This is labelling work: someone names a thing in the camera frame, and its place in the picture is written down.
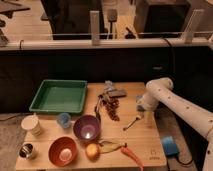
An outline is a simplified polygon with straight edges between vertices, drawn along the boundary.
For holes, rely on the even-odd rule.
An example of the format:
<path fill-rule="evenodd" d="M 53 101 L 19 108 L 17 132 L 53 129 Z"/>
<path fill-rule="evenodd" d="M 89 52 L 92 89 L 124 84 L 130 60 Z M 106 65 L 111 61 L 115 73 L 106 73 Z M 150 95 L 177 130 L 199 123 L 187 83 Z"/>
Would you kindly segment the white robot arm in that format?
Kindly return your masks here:
<path fill-rule="evenodd" d="M 163 103 L 208 141 L 202 171 L 213 171 L 213 113 L 176 95 L 170 78 L 153 79 L 146 83 L 140 105 L 144 111 L 155 111 Z"/>

